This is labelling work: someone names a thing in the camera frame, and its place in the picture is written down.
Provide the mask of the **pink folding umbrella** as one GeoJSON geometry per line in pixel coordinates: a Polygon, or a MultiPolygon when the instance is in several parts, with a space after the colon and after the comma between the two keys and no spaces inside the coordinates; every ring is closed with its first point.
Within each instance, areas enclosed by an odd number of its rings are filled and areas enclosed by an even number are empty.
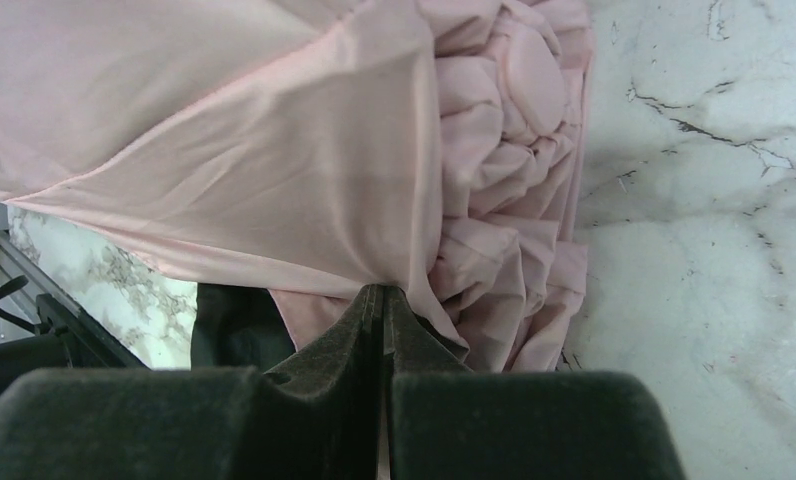
{"type": "Polygon", "coordinates": [[[582,1],[0,1],[0,203],[294,344],[401,288],[476,371],[550,371],[594,53],[582,1]]]}

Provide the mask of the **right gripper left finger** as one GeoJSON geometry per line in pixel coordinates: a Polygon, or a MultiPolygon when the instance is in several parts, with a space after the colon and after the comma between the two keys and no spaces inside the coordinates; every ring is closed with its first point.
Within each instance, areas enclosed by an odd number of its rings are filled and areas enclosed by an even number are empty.
{"type": "Polygon", "coordinates": [[[384,290],[271,370],[39,369],[0,396],[0,479],[372,479],[384,290]]]}

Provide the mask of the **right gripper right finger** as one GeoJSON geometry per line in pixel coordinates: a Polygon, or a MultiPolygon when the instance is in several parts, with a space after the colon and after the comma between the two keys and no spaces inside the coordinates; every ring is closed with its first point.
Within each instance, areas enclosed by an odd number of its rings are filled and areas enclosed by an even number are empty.
{"type": "Polygon", "coordinates": [[[614,372],[484,374],[469,370],[383,291],[393,373],[395,479],[681,479],[659,405],[614,372]]]}

